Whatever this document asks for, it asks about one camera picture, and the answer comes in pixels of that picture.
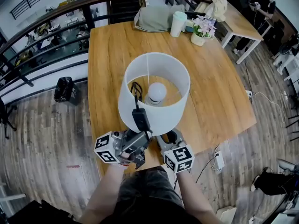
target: white light bulb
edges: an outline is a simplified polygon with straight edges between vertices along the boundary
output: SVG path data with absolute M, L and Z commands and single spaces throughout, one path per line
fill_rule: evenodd
M 149 98 L 152 101 L 162 101 L 166 96 L 167 90 L 165 85 L 159 82 L 155 82 L 149 86 Z

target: beige cloth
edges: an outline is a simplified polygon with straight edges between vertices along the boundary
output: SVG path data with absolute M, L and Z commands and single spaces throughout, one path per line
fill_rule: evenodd
M 212 0 L 213 3 L 207 4 L 201 2 L 195 9 L 198 13 L 205 13 L 206 17 L 216 19 L 217 21 L 225 21 L 225 12 L 228 8 L 226 0 Z
M 185 12 L 184 5 L 148 6 L 140 8 L 134 18 L 135 28 L 146 32 L 164 32 L 171 28 L 173 14 Z

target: white cup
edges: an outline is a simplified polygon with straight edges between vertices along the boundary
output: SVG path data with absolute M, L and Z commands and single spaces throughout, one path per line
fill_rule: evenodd
M 176 11 L 173 14 L 173 20 L 170 30 L 172 37 L 178 37 L 187 21 L 187 15 L 183 12 Z

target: gray wood plank floor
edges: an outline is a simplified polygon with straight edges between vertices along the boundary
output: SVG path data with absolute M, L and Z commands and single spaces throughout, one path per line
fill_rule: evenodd
M 245 64 L 236 65 L 239 55 L 231 52 L 236 39 L 226 51 L 247 90 L 250 90 Z M 261 43 L 246 59 L 249 78 L 254 93 L 261 91 L 271 101 L 281 106 L 287 117 L 294 114 L 280 95 L 292 94 L 274 67 L 268 64 L 270 54 Z M 4 138 L 0 128 L 0 177 L 8 184 L 8 192 L 25 193 L 27 198 L 13 201 L 16 210 L 30 200 L 46 200 L 59 209 L 79 217 L 99 182 L 91 138 L 88 111 L 87 82 L 77 84 L 82 92 L 79 106 L 67 107 L 53 100 L 54 91 L 47 91 L 16 103 L 18 110 L 11 121 L 18 128 L 10 140 Z M 214 210 L 236 206 L 235 224 L 245 224 L 252 215 L 267 216 L 282 196 L 265 196 L 261 191 L 250 192 L 254 177 L 263 167 L 277 171 L 276 158 L 299 161 L 299 140 L 289 142 L 292 130 L 285 129 L 279 109 L 261 94 L 254 96 L 253 109 L 257 124 L 237 137 L 221 143 L 225 168 L 221 172 L 211 169 L 213 162 L 203 171 L 198 186 L 209 199 Z M 191 171 L 196 179 L 214 150 L 206 150 L 196 157 Z

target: white marker cube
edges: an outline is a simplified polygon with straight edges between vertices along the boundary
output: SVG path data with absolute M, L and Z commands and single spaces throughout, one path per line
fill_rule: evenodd
M 119 163 L 120 161 L 115 156 L 114 138 L 111 137 L 111 133 L 112 131 L 97 138 L 94 152 L 104 163 Z
M 164 163 L 175 173 L 190 169 L 194 163 L 194 154 L 190 145 L 164 152 Z

